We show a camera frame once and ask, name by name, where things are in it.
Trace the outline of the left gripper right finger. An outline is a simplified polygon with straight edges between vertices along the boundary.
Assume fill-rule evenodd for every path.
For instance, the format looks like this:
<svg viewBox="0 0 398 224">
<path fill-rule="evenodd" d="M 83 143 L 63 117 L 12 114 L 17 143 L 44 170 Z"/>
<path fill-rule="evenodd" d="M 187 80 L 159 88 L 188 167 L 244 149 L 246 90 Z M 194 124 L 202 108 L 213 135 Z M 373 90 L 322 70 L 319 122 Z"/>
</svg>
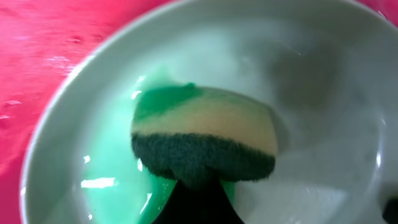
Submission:
<svg viewBox="0 0 398 224">
<path fill-rule="evenodd" d="M 219 179 L 212 179 L 201 192 L 201 220 L 207 224 L 244 224 Z"/>
</svg>

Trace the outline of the green yellow sponge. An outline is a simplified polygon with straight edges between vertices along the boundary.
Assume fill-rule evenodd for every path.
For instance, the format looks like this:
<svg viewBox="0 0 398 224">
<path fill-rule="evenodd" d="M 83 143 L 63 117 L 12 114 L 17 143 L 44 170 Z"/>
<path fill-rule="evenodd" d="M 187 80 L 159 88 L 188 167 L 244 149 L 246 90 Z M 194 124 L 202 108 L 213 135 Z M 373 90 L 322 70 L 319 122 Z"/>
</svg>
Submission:
<svg viewBox="0 0 398 224">
<path fill-rule="evenodd" d="M 196 189 L 273 173 L 278 144 L 266 105 L 192 84 L 143 91 L 136 101 L 131 146 L 152 174 Z"/>
</svg>

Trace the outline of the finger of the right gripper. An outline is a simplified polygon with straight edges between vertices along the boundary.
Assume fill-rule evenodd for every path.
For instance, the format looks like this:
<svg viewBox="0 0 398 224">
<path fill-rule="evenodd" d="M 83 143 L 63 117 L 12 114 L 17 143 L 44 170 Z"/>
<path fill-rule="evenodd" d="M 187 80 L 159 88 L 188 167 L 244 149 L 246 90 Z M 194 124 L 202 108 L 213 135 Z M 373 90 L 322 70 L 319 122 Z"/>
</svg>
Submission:
<svg viewBox="0 0 398 224">
<path fill-rule="evenodd" d="M 387 224 L 398 224 L 398 198 L 390 198 L 387 201 L 382 218 Z"/>
</svg>

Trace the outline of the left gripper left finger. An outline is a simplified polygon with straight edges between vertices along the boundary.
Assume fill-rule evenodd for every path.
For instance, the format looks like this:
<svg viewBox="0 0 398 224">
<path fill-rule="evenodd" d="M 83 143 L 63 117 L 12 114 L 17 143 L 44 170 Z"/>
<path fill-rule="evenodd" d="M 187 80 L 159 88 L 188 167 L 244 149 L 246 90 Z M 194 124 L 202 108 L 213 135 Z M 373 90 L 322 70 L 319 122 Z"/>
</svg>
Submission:
<svg viewBox="0 0 398 224">
<path fill-rule="evenodd" d="M 199 190 L 178 181 L 161 212 L 152 224 L 197 224 Z"/>
</svg>

